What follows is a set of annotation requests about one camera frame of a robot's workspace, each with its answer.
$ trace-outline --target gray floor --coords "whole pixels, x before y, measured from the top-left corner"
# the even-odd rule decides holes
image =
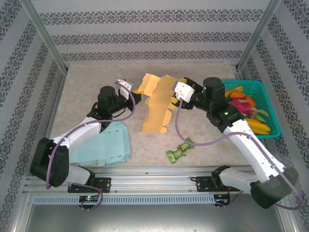
[[[34,205],[27,232],[281,232],[275,207],[242,196],[230,208],[210,204],[101,205],[84,212],[75,205]]]

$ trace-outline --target robotic arm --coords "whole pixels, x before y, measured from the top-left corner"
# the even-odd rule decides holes
[[[129,91],[132,84],[126,80],[118,80],[120,87],[118,95],[111,86],[102,87],[98,95],[98,102],[93,106],[87,117],[76,127],[71,129],[72,133],[67,136],[61,145],[56,149],[53,165],[50,171],[50,185],[59,187],[63,183],[76,183],[93,186],[95,174],[84,168],[69,165],[71,154],[81,146],[85,141],[104,131],[111,122],[95,122],[95,120],[111,120],[112,115],[120,110],[128,108],[133,110],[133,101],[129,98]],[[135,103],[141,101],[141,94],[131,92]],[[30,173],[42,180],[46,180],[49,160],[56,144],[64,138],[70,131],[54,139],[42,138],[36,148],[33,161],[30,167]]]
[[[195,106],[207,112],[207,118],[220,132],[225,135],[233,133],[234,135],[229,137],[230,140],[247,158],[256,173],[255,175],[246,174],[224,165],[211,173],[215,186],[231,186],[251,194],[262,208],[269,208],[292,192],[287,182],[279,175],[278,170],[293,186],[298,179],[297,171],[293,167],[287,169],[274,158],[256,138],[238,109],[226,103],[225,87],[219,78],[205,79],[203,87],[189,78],[184,78],[183,82],[176,83],[174,92],[174,97],[178,100],[182,99],[183,102],[180,106],[178,101],[175,103],[176,106],[188,110]]]

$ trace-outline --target black mounting bracket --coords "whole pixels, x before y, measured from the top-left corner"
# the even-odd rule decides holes
[[[111,178],[108,177],[96,177],[93,187],[99,188],[103,193],[109,193],[111,190]],[[97,193],[95,189],[87,187],[81,187],[70,184],[68,187],[68,193]]]
[[[219,185],[215,186],[211,180],[211,176],[197,176],[191,177],[191,180],[196,183],[198,192],[227,192],[228,186]],[[231,192],[237,192],[239,189],[230,187]]]

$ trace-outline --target green plastic basket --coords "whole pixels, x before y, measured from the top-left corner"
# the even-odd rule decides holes
[[[262,116],[266,120],[266,124],[271,128],[270,134],[257,134],[259,139],[277,138],[281,135],[281,130],[276,119],[274,110],[268,99],[266,90],[262,82],[259,81],[222,81],[225,85],[225,90],[231,90],[238,86],[243,87],[243,93],[252,96],[253,100],[256,102],[256,108],[265,110],[270,117]]]

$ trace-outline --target patterned wallpaper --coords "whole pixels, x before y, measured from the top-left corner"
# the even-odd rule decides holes
[[[34,0],[73,63],[236,64],[269,0]]]
[[[62,74],[17,0],[0,2],[0,232],[47,132]]]
[[[295,214],[301,231],[309,231],[308,15],[308,1],[283,0],[242,71],[264,83],[280,123],[282,135],[266,140],[269,150],[299,172],[304,204]]]

